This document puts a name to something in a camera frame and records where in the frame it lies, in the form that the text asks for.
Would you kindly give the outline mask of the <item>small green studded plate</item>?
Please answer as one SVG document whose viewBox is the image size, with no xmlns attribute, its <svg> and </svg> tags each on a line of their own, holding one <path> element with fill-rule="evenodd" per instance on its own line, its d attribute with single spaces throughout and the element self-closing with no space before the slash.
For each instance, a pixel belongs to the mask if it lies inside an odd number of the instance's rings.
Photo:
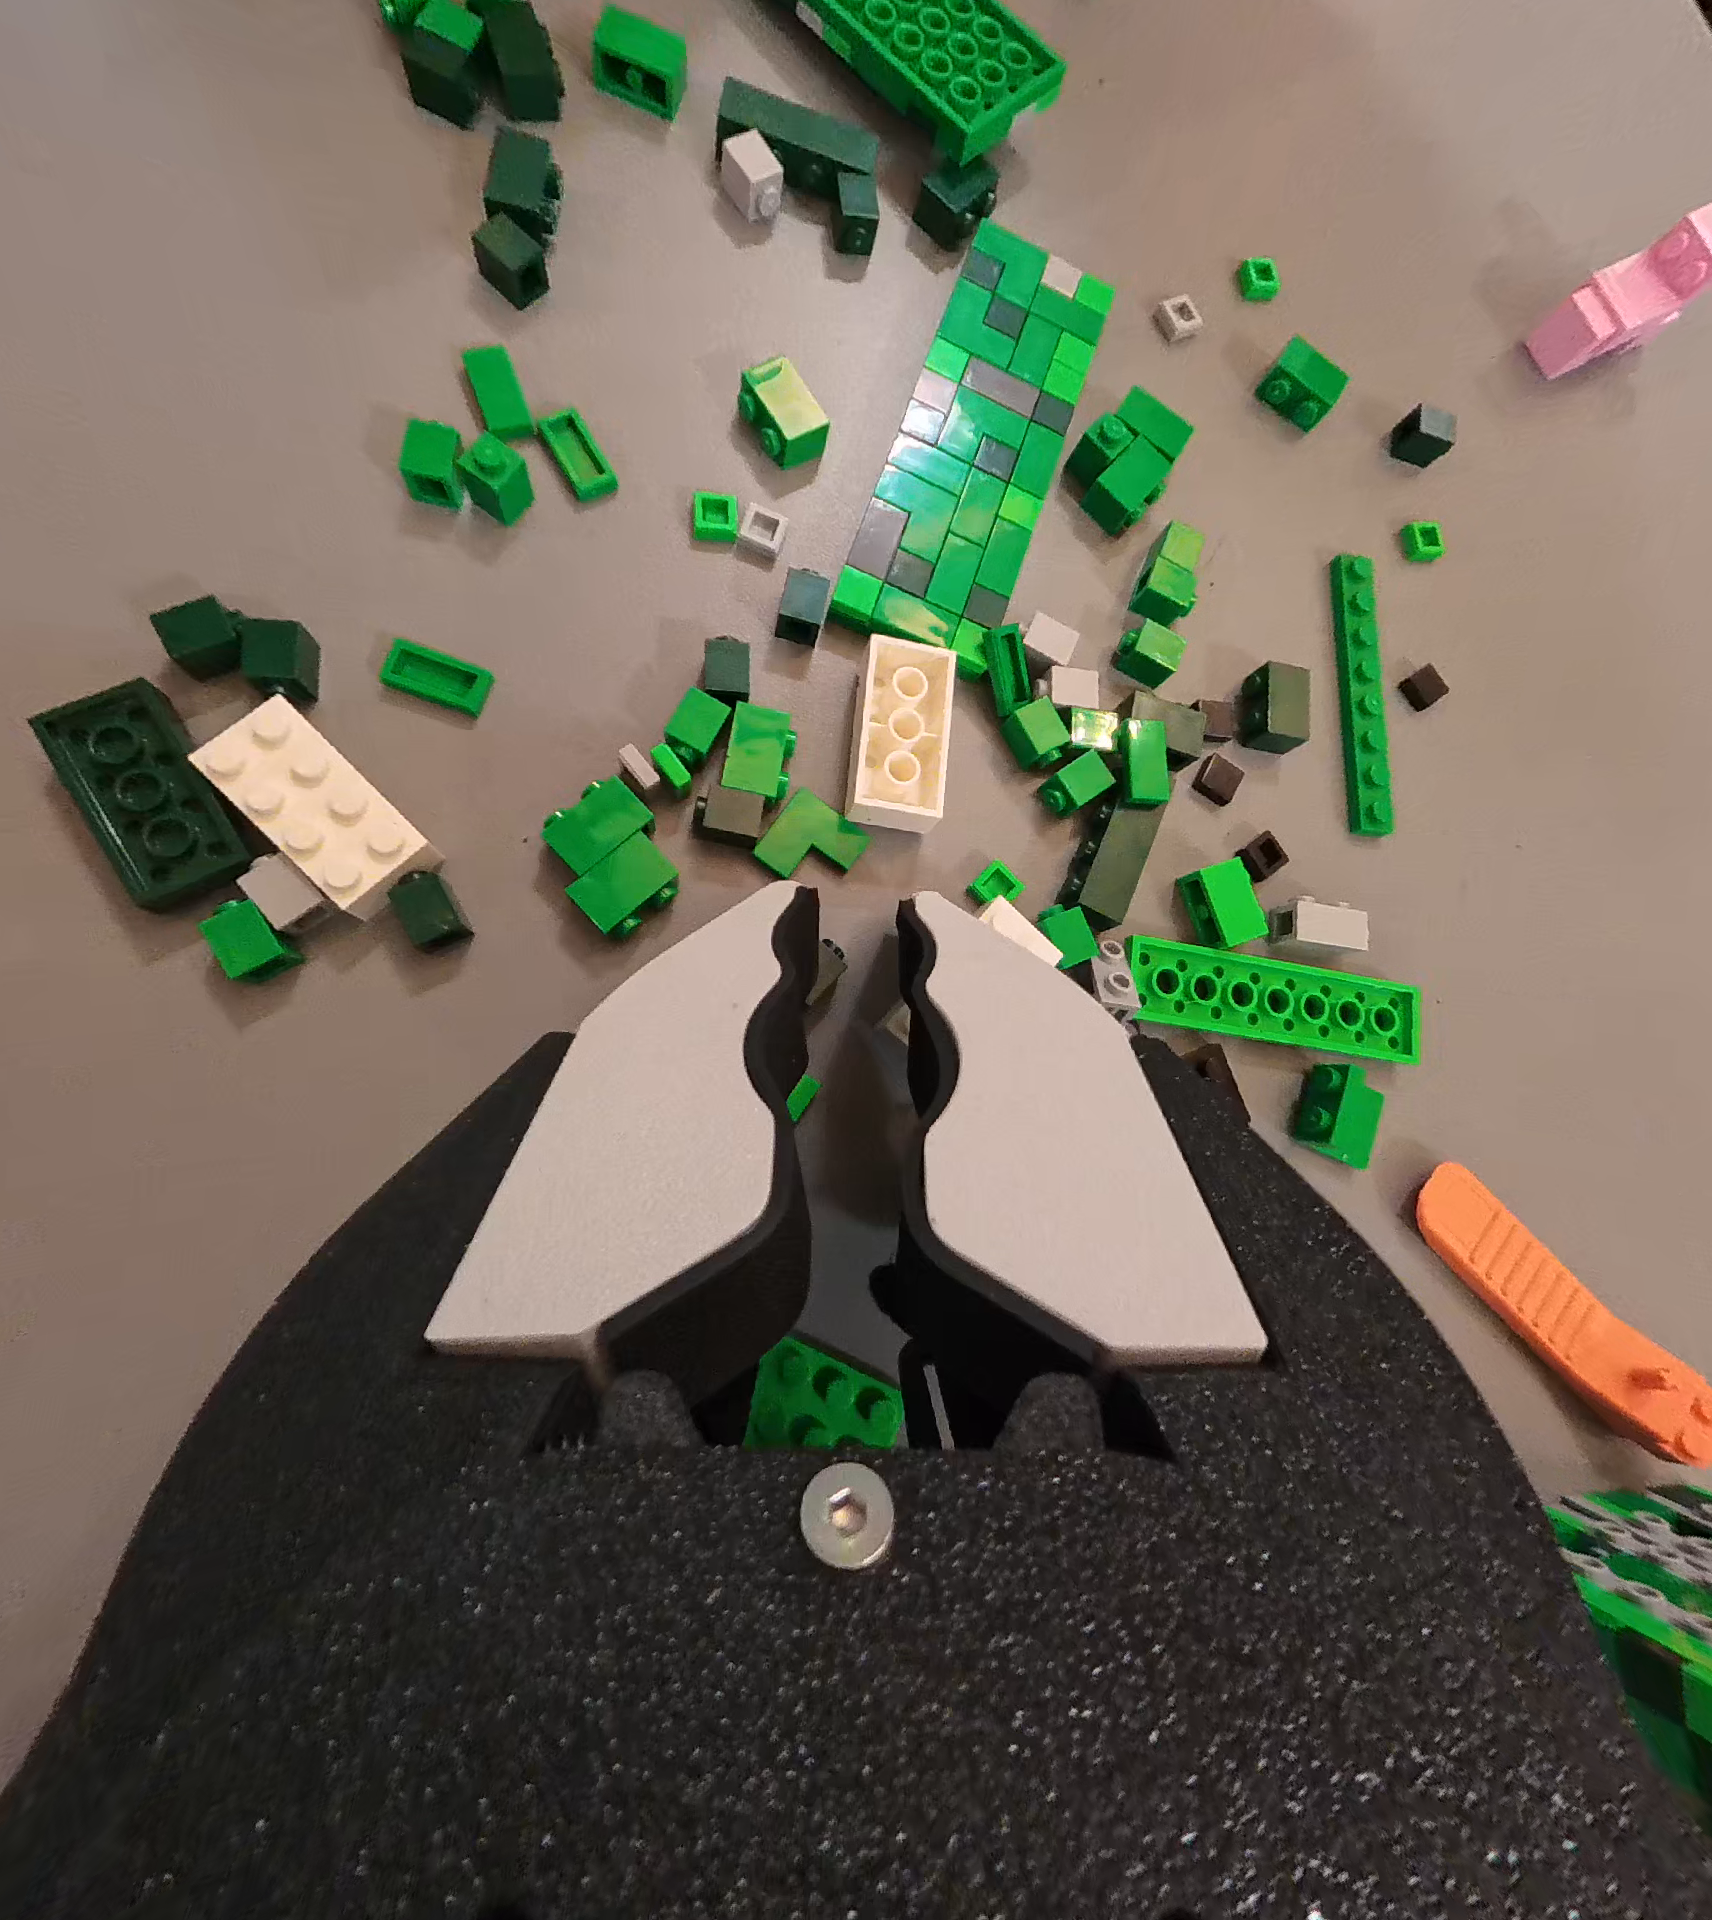
<svg viewBox="0 0 1712 1920">
<path fill-rule="evenodd" d="M 754 1375 L 742 1451 L 899 1451 L 899 1386 L 786 1337 Z"/>
</svg>

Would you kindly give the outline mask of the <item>long narrow green plate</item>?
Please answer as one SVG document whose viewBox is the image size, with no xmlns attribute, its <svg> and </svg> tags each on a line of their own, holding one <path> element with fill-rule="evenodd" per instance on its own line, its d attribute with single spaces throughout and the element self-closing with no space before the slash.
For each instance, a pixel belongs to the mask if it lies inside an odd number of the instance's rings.
<svg viewBox="0 0 1712 1920">
<path fill-rule="evenodd" d="M 1344 717 L 1344 776 L 1348 776 L 1348 832 L 1388 837 L 1388 705 L 1377 658 L 1377 609 L 1375 609 L 1375 556 L 1329 556 L 1329 639 L 1334 639 L 1334 717 Z"/>
</svg>

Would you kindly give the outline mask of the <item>large green studded plate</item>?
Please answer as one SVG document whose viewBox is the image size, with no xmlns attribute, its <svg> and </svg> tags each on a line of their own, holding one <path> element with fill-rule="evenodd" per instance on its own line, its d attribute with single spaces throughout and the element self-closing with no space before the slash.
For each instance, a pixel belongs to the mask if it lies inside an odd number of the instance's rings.
<svg viewBox="0 0 1712 1920">
<path fill-rule="evenodd" d="M 952 162 L 999 149 L 1020 115 L 1060 104 L 1069 75 L 1061 54 L 999 0 L 793 0 L 791 9 Z"/>
</svg>

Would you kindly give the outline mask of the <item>green tiled mosaic plate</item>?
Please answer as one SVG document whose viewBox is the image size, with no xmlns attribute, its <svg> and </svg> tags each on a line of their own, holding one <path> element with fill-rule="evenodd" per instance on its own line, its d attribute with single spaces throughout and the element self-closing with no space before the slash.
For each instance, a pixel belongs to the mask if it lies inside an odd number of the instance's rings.
<svg viewBox="0 0 1712 1920">
<path fill-rule="evenodd" d="M 1106 278 L 999 218 L 977 225 L 830 621 L 967 657 L 1007 615 L 1106 323 Z"/>
</svg>

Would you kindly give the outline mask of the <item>dark green flat plate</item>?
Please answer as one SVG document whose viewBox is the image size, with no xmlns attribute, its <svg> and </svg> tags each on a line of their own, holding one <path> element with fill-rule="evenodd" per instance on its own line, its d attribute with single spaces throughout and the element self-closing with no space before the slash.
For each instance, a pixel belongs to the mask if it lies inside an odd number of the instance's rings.
<svg viewBox="0 0 1712 1920">
<path fill-rule="evenodd" d="M 188 909 L 258 860 L 147 677 L 42 707 L 28 728 L 137 909 Z"/>
</svg>

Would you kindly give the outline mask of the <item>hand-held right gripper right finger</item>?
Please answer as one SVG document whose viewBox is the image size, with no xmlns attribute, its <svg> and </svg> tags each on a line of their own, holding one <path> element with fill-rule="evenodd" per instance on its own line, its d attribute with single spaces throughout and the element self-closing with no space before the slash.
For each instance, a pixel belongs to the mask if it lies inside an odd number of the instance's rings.
<svg viewBox="0 0 1712 1920">
<path fill-rule="evenodd" d="M 899 909 L 910 1137 L 875 1305 L 920 1441 L 987 1451 L 1036 1377 L 1147 1451 L 1127 1377 L 1262 1370 L 1269 1326 L 1135 1038 L 943 897 Z"/>
</svg>

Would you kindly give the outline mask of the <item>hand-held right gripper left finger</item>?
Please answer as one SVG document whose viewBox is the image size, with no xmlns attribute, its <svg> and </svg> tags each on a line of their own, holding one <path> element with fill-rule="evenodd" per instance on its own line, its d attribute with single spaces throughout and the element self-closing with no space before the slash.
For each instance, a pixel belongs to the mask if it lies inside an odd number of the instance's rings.
<svg viewBox="0 0 1712 1920">
<path fill-rule="evenodd" d="M 817 959 L 817 888 L 773 882 L 585 1015 L 424 1339 L 665 1375 L 685 1404 L 754 1375 L 812 1295 L 791 1095 Z"/>
</svg>

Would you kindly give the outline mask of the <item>pink toy pig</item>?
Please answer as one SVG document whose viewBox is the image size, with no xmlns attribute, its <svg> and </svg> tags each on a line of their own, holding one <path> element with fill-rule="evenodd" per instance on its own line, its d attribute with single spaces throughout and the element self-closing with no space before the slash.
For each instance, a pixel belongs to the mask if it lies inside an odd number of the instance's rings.
<svg viewBox="0 0 1712 1920">
<path fill-rule="evenodd" d="M 1596 270 L 1523 336 L 1528 366 L 1555 382 L 1605 355 L 1624 355 L 1686 316 L 1712 290 L 1712 203 L 1690 209 L 1642 250 Z"/>
</svg>

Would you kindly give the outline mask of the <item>pile of green toy bricks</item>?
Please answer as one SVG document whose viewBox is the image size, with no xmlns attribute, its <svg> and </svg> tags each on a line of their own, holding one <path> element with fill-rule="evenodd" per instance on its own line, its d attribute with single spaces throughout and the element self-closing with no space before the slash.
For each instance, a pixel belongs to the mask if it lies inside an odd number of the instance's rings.
<svg viewBox="0 0 1712 1920">
<path fill-rule="evenodd" d="M 819 126 L 817 132 L 803 131 L 803 120 L 812 115 L 799 104 L 767 97 L 731 75 L 714 126 L 718 170 L 731 177 L 735 203 L 759 218 L 786 203 L 786 182 L 793 191 L 825 191 L 837 199 L 837 232 L 854 232 L 872 248 L 875 143 L 866 131 Z M 931 237 L 939 244 L 977 237 L 999 199 L 987 158 L 943 162 L 943 170 L 933 170 L 922 190 L 931 191 L 920 199 L 920 218 L 931 218 Z M 786 470 L 812 468 L 825 449 L 825 413 L 791 355 L 742 368 L 742 418 L 767 449 L 767 462 Z M 1092 513 L 1114 535 L 1140 522 L 1140 508 L 1157 499 L 1181 444 L 1186 422 L 1135 386 L 1114 413 L 1094 418 L 1061 470 L 1080 489 L 1094 489 Z M 1153 545 L 1135 589 L 1135 626 L 1123 633 L 1109 671 L 1140 686 L 1140 705 L 1153 705 L 1157 686 L 1181 671 L 1178 621 L 1193 610 L 1195 554 L 1203 535 L 1169 522 L 1166 545 Z M 825 609 L 830 582 L 791 570 L 778 633 L 793 642 L 817 642 L 819 621 L 830 621 Z M 1147 816 L 1166 806 L 1166 775 L 1178 760 L 1203 754 L 1203 745 L 1224 745 L 1228 735 L 1238 735 L 1238 745 L 1283 754 L 1308 742 L 1315 681 L 1286 658 L 1257 664 L 1257 677 L 1228 707 L 1166 705 L 1153 713 L 1109 713 L 1060 690 L 1060 681 L 1069 677 L 1069 657 L 1053 657 L 1041 615 L 999 621 L 967 657 L 954 657 L 963 671 L 987 677 L 1007 753 L 1026 754 L 1026 775 L 1047 775 L 1041 798 L 1060 816 L 1072 816 L 1084 806 L 1099 806 L 1109 816 L 1109 806 L 1123 806 L 1123 828 L 1153 828 Z M 866 855 L 866 828 L 854 828 L 842 812 L 819 812 L 817 796 L 791 798 L 791 728 L 773 742 L 773 753 L 786 754 L 759 775 L 764 754 L 754 760 L 744 735 L 759 717 L 778 725 L 778 713 L 754 707 L 744 690 L 685 690 L 685 705 L 670 713 L 665 742 L 657 742 L 657 753 L 632 769 L 651 775 L 660 788 L 685 796 L 703 754 L 726 742 L 731 760 L 714 788 L 714 806 L 744 806 L 744 828 L 764 828 L 764 816 L 778 806 L 767 832 L 754 840 L 759 860 L 773 875 L 791 875 L 791 862 L 778 860 L 778 832 L 793 828 L 793 855 L 819 855 L 848 871 Z M 625 776 L 595 784 L 574 812 L 558 812 L 545 832 L 574 832 L 609 798 L 614 855 L 595 832 L 585 837 L 589 862 L 585 882 L 568 885 L 568 903 L 578 903 L 578 914 L 595 916 L 609 939 L 627 939 L 646 914 L 677 903 L 677 862 L 665 862 L 657 850 L 657 816 L 646 788 L 627 788 Z M 1283 855 L 1262 862 L 1257 850 L 1247 850 L 1178 885 L 1178 903 L 1193 916 L 1203 951 L 1247 954 L 1252 939 L 1269 939 L 1269 921 L 1257 914 L 1257 882 L 1269 882 L 1277 862 Z M 300 951 L 292 942 L 292 927 L 317 914 L 340 914 L 272 840 L 264 840 L 264 855 L 236 885 L 243 903 L 223 903 L 201 921 L 223 979 L 272 979 L 293 966 Z M 412 916 L 412 939 L 424 951 L 474 931 L 440 875 L 405 875 L 388 888 L 388 909 Z M 1295 1104 L 1295 1137 L 1334 1165 L 1361 1168 L 1377 1137 L 1377 1115 L 1387 1095 L 1370 1084 L 1361 1069 L 1308 1069 Z"/>
</svg>

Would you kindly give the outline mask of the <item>orange brick separator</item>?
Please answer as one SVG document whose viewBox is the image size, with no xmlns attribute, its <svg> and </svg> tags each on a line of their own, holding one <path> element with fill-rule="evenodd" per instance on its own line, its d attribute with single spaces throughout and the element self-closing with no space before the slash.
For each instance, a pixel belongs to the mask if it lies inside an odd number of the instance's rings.
<svg viewBox="0 0 1712 1920">
<path fill-rule="evenodd" d="M 1421 1181 L 1419 1232 L 1618 1437 L 1712 1472 L 1712 1386 L 1608 1312 L 1465 1165 Z"/>
</svg>

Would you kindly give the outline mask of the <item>white toy brick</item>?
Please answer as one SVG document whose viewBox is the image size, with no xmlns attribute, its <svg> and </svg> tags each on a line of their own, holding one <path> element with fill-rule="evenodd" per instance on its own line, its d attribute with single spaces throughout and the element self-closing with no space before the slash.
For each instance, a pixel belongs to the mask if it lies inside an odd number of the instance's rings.
<svg viewBox="0 0 1712 1920">
<path fill-rule="evenodd" d="M 440 850 L 292 705 L 264 698 L 188 760 L 348 916 L 372 921 Z"/>
<path fill-rule="evenodd" d="M 931 837 L 943 820 L 954 677 L 963 664 L 939 642 L 872 639 L 842 798 L 854 828 Z"/>
</svg>

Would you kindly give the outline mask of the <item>green plate with holes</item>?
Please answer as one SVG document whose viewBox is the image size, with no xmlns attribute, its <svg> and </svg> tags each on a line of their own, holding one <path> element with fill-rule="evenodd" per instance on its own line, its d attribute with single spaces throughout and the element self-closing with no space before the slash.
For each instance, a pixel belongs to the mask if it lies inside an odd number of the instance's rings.
<svg viewBox="0 0 1712 1920">
<path fill-rule="evenodd" d="M 1140 1018 L 1195 1038 L 1315 1044 L 1356 1062 L 1421 1062 L 1421 994 L 1356 972 L 1262 959 L 1178 939 L 1127 939 Z"/>
</svg>

